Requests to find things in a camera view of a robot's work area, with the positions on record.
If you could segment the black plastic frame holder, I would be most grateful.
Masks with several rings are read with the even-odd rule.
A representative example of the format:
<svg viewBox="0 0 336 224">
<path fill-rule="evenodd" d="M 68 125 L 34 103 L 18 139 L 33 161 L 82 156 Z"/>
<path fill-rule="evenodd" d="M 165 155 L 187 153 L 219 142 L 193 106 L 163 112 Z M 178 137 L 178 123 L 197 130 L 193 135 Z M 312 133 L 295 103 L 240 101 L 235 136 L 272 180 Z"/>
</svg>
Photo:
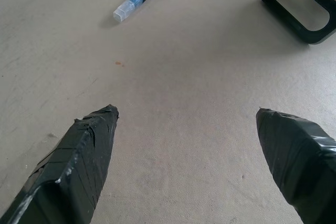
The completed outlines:
<svg viewBox="0 0 336 224">
<path fill-rule="evenodd" d="M 306 44 L 315 45 L 323 42 L 336 33 L 336 1 L 335 0 L 314 0 L 329 14 L 328 23 L 316 31 L 308 30 L 289 11 L 287 11 L 277 0 L 262 0 L 264 5 L 275 15 L 280 22 L 291 30 L 299 39 Z"/>
</svg>

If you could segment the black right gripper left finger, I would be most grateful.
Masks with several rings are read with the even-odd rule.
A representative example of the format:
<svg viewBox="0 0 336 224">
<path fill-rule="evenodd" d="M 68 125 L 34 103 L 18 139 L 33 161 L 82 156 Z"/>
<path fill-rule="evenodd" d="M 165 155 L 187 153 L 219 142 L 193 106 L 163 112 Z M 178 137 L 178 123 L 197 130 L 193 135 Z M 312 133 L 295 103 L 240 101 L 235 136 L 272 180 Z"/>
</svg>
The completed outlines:
<svg viewBox="0 0 336 224">
<path fill-rule="evenodd" d="M 76 119 L 35 167 L 0 224 L 90 224 L 119 118 L 112 105 Z"/>
</svg>

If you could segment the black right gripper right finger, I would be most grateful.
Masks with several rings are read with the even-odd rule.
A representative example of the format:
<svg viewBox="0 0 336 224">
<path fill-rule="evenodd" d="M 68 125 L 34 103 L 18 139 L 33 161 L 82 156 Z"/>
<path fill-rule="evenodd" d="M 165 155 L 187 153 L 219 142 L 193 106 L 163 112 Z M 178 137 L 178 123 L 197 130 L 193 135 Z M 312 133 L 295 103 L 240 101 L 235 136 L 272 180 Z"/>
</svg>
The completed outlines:
<svg viewBox="0 0 336 224">
<path fill-rule="evenodd" d="M 336 224 L 336 140 L 307 119 L 261 108 L 260 145 L 272 177 L 304 224 Z"/>
</svg>

